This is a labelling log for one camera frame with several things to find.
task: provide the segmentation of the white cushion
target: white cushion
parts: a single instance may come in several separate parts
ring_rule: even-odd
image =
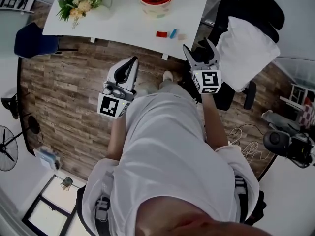
[[[251,23],[229,17],[228,31],[218,42],[219,69],[222,80],[241,92],[253,77],[280,55],[280,50],[260,29]]]

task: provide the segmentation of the black window frame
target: black window frame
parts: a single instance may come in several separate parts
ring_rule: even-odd
[[[44,186],[44,188],[41,190],[41,192],[39,193],[39,195],[37,196],[37,198],[34,200],[34,202],[32,203],[31,207],[28,209],[28,211],[25,213],[22,222],[24,224],[26,224],[34,233],[36,233],[39,236],[48,236],[47,234],[45,234],[42,230],[40,230],[37,226],[35,226],[34,224],[32,224],[29,221],[29,218],[31,217],[34,209],[36,208],[36,206],[38,205],[39,201],[44,202],[45,204],[47,204],[52,210],[55,210],[59,213],[61,213],[62,215],[67,217],[67,220],[65,221],[62,230],[60,231],[59,236],[65,236],[70,225],[71,222],[75,216],[75,213],[77,212],[77,205],[74,206],[73,210],[71,213],[63,210],[62,208],[60,208],[59,206],[55,205],[54,203],[50,202],[49,200],[47,200],[46,198],[44,198],[42,196],[42,194],[44,193],[44,191],[47,189],[47,187],[49,186],[49,184],[55,179],[55,178],[60,178],[57,175],[53,175],[50,180],[47,182],[47,184]]]

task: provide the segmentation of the blue chair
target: blue chair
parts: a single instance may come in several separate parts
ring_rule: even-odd
[[[61,53],[61,51],[77,51],[78,49],[60,49],[59,37],[43,35],[43,29],[36,23],[24,26],[16,33],[14,53],[25,59],[37,55]]]

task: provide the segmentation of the forearm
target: forearm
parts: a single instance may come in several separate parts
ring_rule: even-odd
[[[123,154],[126,135],[126,115],[124,114],[122,117],[113,121],[106,158],[120,161]]]
[[[228,145],[227,136],[222,124],[216,104],[211,94],[202,94],[203,113],[205,118],[207,143],[216,150],[219,147]]]

